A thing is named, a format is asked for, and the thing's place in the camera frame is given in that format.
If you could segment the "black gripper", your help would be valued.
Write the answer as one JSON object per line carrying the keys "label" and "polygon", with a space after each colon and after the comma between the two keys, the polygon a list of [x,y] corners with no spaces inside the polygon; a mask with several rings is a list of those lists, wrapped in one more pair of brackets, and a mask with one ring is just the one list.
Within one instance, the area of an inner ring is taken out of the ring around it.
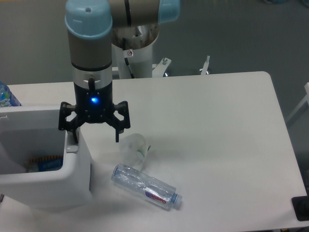
{"label": "black gripper", "polygon": [[115,129],[115,141],[118,143],[119,135],[131,125],[128,102],[113,104],[112,82],[93,92],[76,84],[74,84],[74,90],[76,105],[65,101],[60,104],[58,129],[71,132],[74,142],[78,143],[77,129],[85,122],[106,122]]}

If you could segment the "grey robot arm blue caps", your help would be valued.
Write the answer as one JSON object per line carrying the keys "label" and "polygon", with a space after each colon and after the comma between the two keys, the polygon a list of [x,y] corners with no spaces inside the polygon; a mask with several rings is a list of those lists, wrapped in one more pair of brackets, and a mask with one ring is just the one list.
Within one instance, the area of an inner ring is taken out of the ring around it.
{"label": "grey robot arm blue caps", "polygon": [[58,128],[79,142],[84,123],[130,128],[128,103],[112,99],[112,32],[163,24],[180,14],[178,0],[69,0],[65,6],[76,103],[62,102]]}

